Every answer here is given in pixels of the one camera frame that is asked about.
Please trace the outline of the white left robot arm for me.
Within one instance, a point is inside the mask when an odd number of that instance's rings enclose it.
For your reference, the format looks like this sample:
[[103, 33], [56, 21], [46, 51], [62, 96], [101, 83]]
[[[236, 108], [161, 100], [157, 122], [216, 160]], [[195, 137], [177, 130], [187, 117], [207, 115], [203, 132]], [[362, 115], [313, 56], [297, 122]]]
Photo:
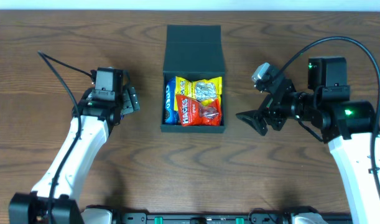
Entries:
[[48, 171], [28, 194], [9, 204], [10, 223], [120, 223], [121, 214], [102, 205], [80, 210], [77, 204], [92, 163], [113, 128], [139, 110], [127, 71], [98, 68], [95, 86], [73, 108], [68, 135]]

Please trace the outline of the yellow seed snack bag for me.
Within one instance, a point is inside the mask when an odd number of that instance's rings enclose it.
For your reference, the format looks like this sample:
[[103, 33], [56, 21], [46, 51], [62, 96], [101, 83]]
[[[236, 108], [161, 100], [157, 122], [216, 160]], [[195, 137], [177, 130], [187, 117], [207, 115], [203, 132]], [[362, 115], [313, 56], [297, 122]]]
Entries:
[[219, 100], [223, 94], [223, 78], [216, 77], [209, 80], [189, 81], [182, 77], [173, 78], [175, 95], [183, 95], [199, 101], [203, 106]]

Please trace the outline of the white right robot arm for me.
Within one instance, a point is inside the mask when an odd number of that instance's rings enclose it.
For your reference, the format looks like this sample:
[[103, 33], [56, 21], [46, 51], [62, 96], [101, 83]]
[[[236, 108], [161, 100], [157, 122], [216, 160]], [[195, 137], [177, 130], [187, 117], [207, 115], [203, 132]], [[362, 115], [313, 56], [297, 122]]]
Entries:
[[257, 110], [238, 113], [261, 136], [268, 127], [279, 131], [288, 119], [320, 130], [316, 138], [328, 145], [340, 171], [354, 223], [380, 223], [380, 137], [373, 135], [374, 108], [352, 101], [344, 57], [308, 60], [308, 89], [297, 91], [292, 80], [264, 63], [251, 77], [267, 93]]

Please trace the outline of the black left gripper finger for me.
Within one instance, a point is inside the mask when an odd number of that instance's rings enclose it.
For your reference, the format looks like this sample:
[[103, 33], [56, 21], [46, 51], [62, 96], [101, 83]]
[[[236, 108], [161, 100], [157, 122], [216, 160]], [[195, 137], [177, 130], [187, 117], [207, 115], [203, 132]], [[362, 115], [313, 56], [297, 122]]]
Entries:
[[129, 90], [125, 90], [123, 93], [123, 107], [121, 110], [122, 115], [127, 115], [134, 112], [132, 100], [133, 96], [130, 94]]
[[129, 87], [128, 89], [128, 97], [129, 97], [129, 109], [131, 112], [135, 112], [140, 110], [140, 104], [139, 100], [137, 98], [137, 93], [135, 91], [135, 88]]

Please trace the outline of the blue Oreo cookie pack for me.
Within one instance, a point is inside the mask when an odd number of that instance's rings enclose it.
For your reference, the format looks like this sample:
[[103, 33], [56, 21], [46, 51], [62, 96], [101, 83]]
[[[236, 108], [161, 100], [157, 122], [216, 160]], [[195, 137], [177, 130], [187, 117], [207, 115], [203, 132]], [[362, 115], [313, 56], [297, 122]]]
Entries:
[[171, 78], [165, 86], [164, 123], [177, 124], [178, 113], [175, 107], [175, 77]]

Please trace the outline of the red Hacks candy bag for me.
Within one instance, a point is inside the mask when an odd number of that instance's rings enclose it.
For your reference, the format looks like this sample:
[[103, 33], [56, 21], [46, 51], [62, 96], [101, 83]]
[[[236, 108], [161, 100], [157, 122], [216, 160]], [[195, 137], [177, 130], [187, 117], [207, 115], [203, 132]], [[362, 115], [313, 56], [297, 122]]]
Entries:
[[203, 105], [194, 98], [176, 95], [178, 115], [182, 126], [219, 126], [222, 112], [219, 99]]

